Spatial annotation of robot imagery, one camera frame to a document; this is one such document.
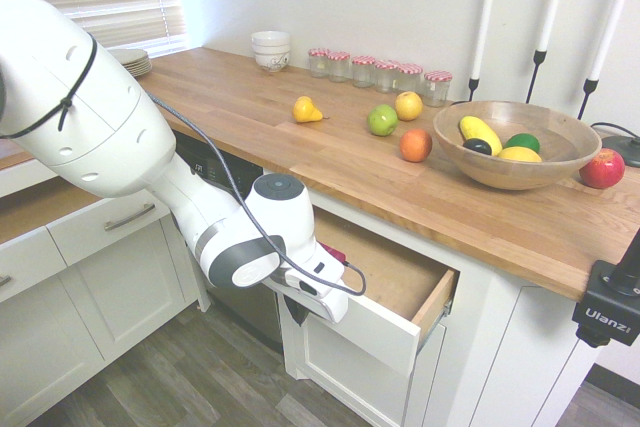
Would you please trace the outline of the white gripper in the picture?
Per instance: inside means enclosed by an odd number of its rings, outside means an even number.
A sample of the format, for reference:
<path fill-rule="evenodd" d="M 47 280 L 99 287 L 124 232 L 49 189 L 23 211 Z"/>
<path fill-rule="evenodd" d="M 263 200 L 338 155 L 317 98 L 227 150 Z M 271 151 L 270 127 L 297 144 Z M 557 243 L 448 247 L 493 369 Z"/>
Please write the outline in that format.
<path fill-rule="evenodd" d="M 308 309 L 329 322 L 340 322 L 348 310 L 347 293 L 320 283 L 309 274 L 345 287 L 344 266 L 333 258 L 312 258 L 300 267 L 303 272 L 285 264 L 271 274 L 271 286 L 284 294 L 285 306 L 293 321 L 302 326 Z"/>

